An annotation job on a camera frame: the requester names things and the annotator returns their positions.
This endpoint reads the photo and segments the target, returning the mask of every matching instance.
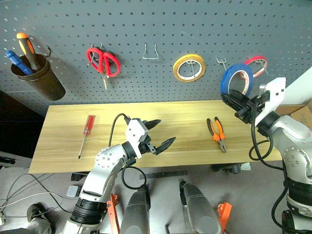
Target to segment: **orange bracket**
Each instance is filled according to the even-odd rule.
[[[218,213],[220,215],[219,222],[221,224],[222,233],[224,233],[226,225],[230,219],[231,210],[232,205],[230,203],[224,202],[218,205]]]
[[[111,200],[107,202],[107,212],[109,215],[109,221],[111,223],[113,234],[119,234],[120,232],[118,217],[117,217],[117,212],[116,212],[117,203],[118,203],[118,197],[114,194],[111,194]]]

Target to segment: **wooden table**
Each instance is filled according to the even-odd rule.
[[[98,151],[107,147],[112,122],[121,112],[141,120],[161,119],[162,122],[149,132],[155,146],[176,137],[169,149],[160,155],[144,154],[137,160],[138,167],[251,161],[248,157],[252,146],[250,126],[234,117],[234,110],[220,100],[58,105],[49,107],[29,173],[91,170]],[[96,119],[81,159],[78,159],[88,115],[96,115]],[[207,128],[206,118],[214,119],[215,116],[224,128],[226,153],[221,152]],[[125,130],[126,124],[121,117],[115,126],[112,145],[125,141]],[[263,139],[257,134],[257,141]],[[262,153],[266,152],[268,145],[260,145]],[[267,160],[281,160],[280,153],[274,149]]]

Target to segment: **orange pliers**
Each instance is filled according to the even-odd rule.
[[[220,149],[222,150],[222,152],[225,153],[226,152],[226,146],[225,146],[225,141],[224,141],[225,135],[223,133],[223,128],[222,128],[222,125],[221,125],[218,117],[214,117],[214,120],[215,120],[216,125],[218,126],[219,135],[217,133],[215,133],[213,125],[212,125],[209,118],[207,119],[208,129],[209,129],[209,132],[211,133],[211,135],[213,136],[213,140],[217,141],[219,143]]]

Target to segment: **metal hook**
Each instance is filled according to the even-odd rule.
[[[144,55],[147,54],[147,51],[146,51],[147,50],[147,43],[146,42],[145,42],[145,50],[144,50],[142,58],[144,58],[144,59],[154,59],[154,60],[159,59],[159,56],[158,56],[158,53],[157,53],[157,49],[156,49],[156,43],[154,43],[154,47],[155,47],[155,53],[157,55],[157,58],[147,58],[147,57],[144,57]]]
[[[50,56],[51,56],[51,53],[52,53],[51,48],[50,48],[48,45],[47,45],[47,47],[48,47],[48,50],[49,50],[49,54],[48,54],[47,56],[45,56],[46,58],[50,57]]]
[[[217,61],[218,63],[222,63],[222,64],[223,64],[223,67],[224,67],[224,70],[226,71],[226,67],[225,67],[226,59],[225,59],[225,57],[224,57],[224,61],[223,61],[223,59],[221,59],[221,60],[219,61],[218,58],[216,58],[216,61]]]
[[[95,53],[92,53],[92,58],[91,58],[90,63],[92,63],[92,61],[93,61],[94,54],[95,54]]]
[[[194,76],[194,78],[196,78],[195,73],[194,73],[194,68],[193,68],[193,64],[196,63],[196,61],[190,60],[190,61],[186,61],[186,63],[190,64],[192,66],[193,76]]]
[[[270,75],[270,74],[268,73],[267,69],[265,68],[265,66],[264,66],[262,60],[256,60],[256,61],[254,61],[254,62],[256,62],[256,63],[259,63],[259,62],[260,62],[261,65],[262,65],[262,67],[263,67],[263,69],[264,69],[264,71],[265,71],[265,73],[266,73],[268,76],[272,77],[272,75]]]

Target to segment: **brown cup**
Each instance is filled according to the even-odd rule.
[[[29,67],[30,64],[25,55],[20,57]],[[37,61],[41,69],[37,72],[26,76],[19,67],[12,64],[11,71],[20,80],[27,82],[38,93],[44,96],[49,101],[56,101],[64,97],[66,91],[58,78],[53,73],[49,61],[40,54],[36,54]]]

